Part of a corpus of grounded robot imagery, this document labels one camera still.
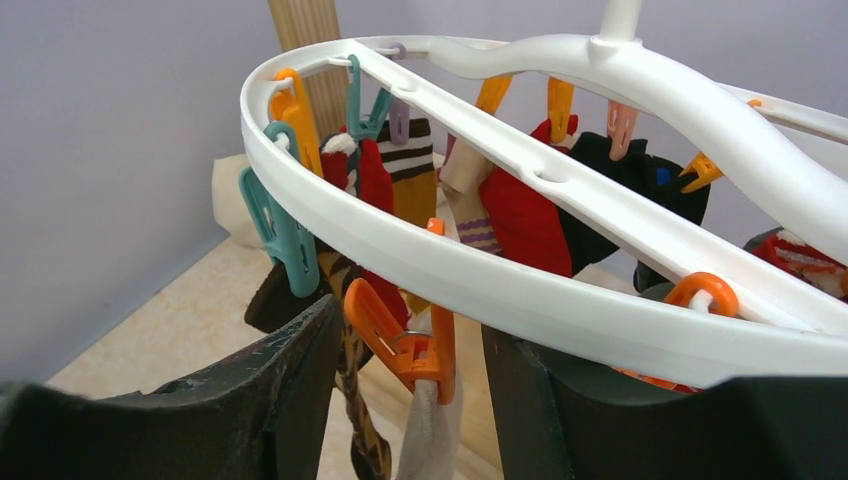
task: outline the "beige floor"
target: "beige floor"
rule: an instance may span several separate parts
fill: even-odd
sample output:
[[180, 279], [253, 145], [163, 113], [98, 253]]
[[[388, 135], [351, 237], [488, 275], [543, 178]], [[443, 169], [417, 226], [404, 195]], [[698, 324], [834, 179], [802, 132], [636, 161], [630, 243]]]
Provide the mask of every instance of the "beige floor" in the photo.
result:
[[[244, 323], [243, 314], [269, 269], [264, 252], [224, 241], [49, 384], [92, 398], [149, 392], [252, 343], [262, 334]], [[599, 269], [586, 269], [580, 278], [632, 292], [627, 282]], [[465, 391], [457, 479], [503, 477], [479, 328], [472, 320], [457, 318], [458, 365]], [[361, 383], [374, 423], [398, 458], [411, 395], [378, 361], [369, 362]], [[348, 457], [350, 425], [337, 392], [326, 428], [319, 478], [356, 478]]]

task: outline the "wooden post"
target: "wooden post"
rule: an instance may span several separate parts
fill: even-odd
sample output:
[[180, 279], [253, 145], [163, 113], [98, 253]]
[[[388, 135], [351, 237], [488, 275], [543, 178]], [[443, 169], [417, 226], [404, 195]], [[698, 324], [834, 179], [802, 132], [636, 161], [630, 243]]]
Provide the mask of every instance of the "wooden post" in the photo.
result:
[[[283, 51], [337, 40], [339, 21], [334, 0], [268, 0]], [[345, 123], [347, 73], [342, 68], [304, 79], [319, 140]]]

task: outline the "clothespin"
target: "clothespin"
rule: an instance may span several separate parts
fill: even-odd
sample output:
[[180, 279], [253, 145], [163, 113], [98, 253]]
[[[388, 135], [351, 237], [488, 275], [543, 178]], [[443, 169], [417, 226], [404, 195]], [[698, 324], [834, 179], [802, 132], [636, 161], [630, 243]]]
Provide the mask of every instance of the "clothespin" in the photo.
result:
[[[393, 43], [389, 48], [398, 49], [395, 60], [406, 58], [406, 47], [402, 43]], [[389, 107], [389, 136], [395, 145], [406, 145], [409, 141], [409, 105], [399, 98], [393, 98]]]
[[551, 121], [551, 143], [560, 144], [568, 135], [574, 85], [554, 77], [548, 79], [548, 119]]
[[696, 272], [683, 277], [666, 295], [665, 303], [688, 307], [692, 297], [701, 290], [713, 297], [710, 313], [725, 317], [735, 317], [739, 313], [736, 292], [724, 280], [707, 272]]
[[489, 115], [494, 115], [501, 106], [503, 97], [506, 96], [506, 91], [509, 90], [509, 85], [512, 83], [512, 76], [505, 75], [501, 77], [492, 77], [483, 80], [483, 86], [480, 88], [480, 94], [477, 95], [477, 108], [483, 110]]
[[279, 91], [271, 97], [269, 111], [274, 120], [285, 122], [294, 128], [300, 144], [300, 161], [319, 177], [324, 176], [321, 169], [321, 156], [318, 151], [318, 131], [309, 103], [309, 94], [303, 86], [300, 74], [292, 68], [277, 72], [275, 80], [292, 79], [292, 88]]
[[[427, 230], [444, 235], [444, 221], [431, 218]], [[439, 403], [453, 401], [456, 391], [456, 346], [453, 313], [430, 307], [432, 333], [404, 330], [364, 279], [354, 280], [344, 301], [345, 315], [386, 367], [409, 389], [416, 380], [438, 384]]]
[[356, 55], [348, 55], [350, 61], [351, 80], [347, 93], [347, 131], [357, 142], [366, 138], [372, 140], [377, 138], [383, 128], [383, 122], [389, 114], [392, 106], [392, 94], [385, 88], [381, 88], [374, 100], [371, 113], [362, 120], [361, 97], [362, 97], [362, 67]]
[[610, 160], [617, 162], [627, 155], [630, 148], [630, 136], [636, 127], [639, 110], [612, 100], [607, 107], [607, 136], [612, 139]]
[[[761, 107], [763, 103], [757, 99], [751, 100], [748, 102], [748, 105], [751, 107]], [[680, 172], [680, 176], [686, 175], [687, 173], [695, 172], [698, 174], [698, 178], [692, 181], [689, 185], [683, 187], [680, 191], [682, 193], [692, 193], [695, 190], [706, 187], [707, 185], [713, 183], [719, 178], [724, 176], [724, 172], [719, 169], [712, 160], [707, 158], [702, 152], [698, 152], [695, 155], [695, 158], [689, 162], [689, 165]]]
[[[265, 129], [265, 135], [271, 141], [276, 141], [280, 134], [288, 136], [289, 150], [297, 159], [297, 139], [290, 125], [272, 122]], [[308, 297], [318, 288], [320, 281], [315, 238], [271, 197], [252, 168], [242, 171], [239, 188], [265, 250], [272, 261], [282, 262], [285, 266], [292, 294], [298, 298]]]

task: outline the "orange clothespin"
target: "orange clothespin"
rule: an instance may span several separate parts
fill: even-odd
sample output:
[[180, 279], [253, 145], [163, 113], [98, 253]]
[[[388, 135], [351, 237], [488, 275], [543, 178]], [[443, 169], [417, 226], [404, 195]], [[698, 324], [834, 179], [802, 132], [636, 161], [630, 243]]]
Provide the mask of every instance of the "orange clothespin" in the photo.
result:
[[610, 160], [617, 162], [627, 155], [630, 148], [630, 137], [636, 127], [639, 110], [609, 101], [607, 107], [607, 136], [612, 139]]
[[[431, 218], [427, 230], [445, 234], [444, 221]], [[439, 403], [447, 405], [456, 392], [456, 346], [453, 313], [430, 307], [433, 332], [404, 330], [364, 279], [354, 280], [344, 300], [345, 315], [386, 367], [409, 389], [416, 380], [438, 384]]]
[[548, 79], [548, 119], [551, 121], [551, 143], [559, 144], [568, 135], [568, 120], [574, 102], [574, 85], [557, 78]]
[[[761, 107], [763, 106], [763, 102], [754, 99], [749, 101], [748, 105], [751, 107]], [[689, 185], [683, 187], [680, 190], [682, 193], [692, 193], [695, 190], [706, 187], [710, 183], [724, 176], [721, 169], [719, 169], [712, 160], [707, 158], [707, 156], [701, 152], [698, 152], [698, 154], [695, 155], [695, 158], [689, 162], [689, 165], [680, 172], [680, 176], [691, 172], [697, 173], [698, 178], [693, 180]]]
[[492, 77], [484, 80], [483, 87], [480, 88], [480, 94], [477, 96], [477, 108], [489, 115], [494, 115], [498, 111], [498, 107], [501, 106], [503, 97], [506, 96], [506, 91], [509, 90], [511, 83], [511, 75]]
[[688, 307], [692, 297], [704, 290], [713, 297], [710, 313], [735, 317], [739, 313], [736, 292], [724, 280], [712, 273], [696, 272], [685, 276], [665, 297], [665, 303]]
[[268, 106], [271, 117], [291, 125], [300, 146], [300, 161], [303, 166], [319, 177], [324, 176], [318, 144], [318, 132], [309, 103], [309, 94], [303, 86], [300, 74], [292, 68], [277, 72], [275, 80], [292, 79], [292, 88], [279, 91], [271, 97]]
[[[680, 283], [678, 283], [668, 295], [665, 297], [665, 303], [677, 305], [680, 307], [688, 307], [692, 297], [701, 290], [705, 290], [713, 297], [713, 306], [710, 307], [710, 312], [726, 317], [735, 317], [739, 313], [739, 299], [736, 293], [724, 280], [717, 276], [706, 273], [696, 272], [687, 275]], [[643, 382], [650, 383], [666, 390], [675, 390], [683, 393], [697, 393], [701, 390], [698, 388], [680, 385], [679, 383], [669, 382], [660, 378], [649, 377], [640, 373], [616, 368], [619, 372], [629, 375], [633, 378], [638, 378]]]

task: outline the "white hanger hook stem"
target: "white hanger hook stem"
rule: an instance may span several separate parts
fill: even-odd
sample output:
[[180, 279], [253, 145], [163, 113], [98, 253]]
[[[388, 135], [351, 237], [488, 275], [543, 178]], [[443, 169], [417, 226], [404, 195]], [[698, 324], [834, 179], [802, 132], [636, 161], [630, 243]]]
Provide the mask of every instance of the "white hanger hook stem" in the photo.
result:
[[636, 37], [642, 0], [609, 0], [601, 24], [600, 39], [606, 42], [629, 42]]

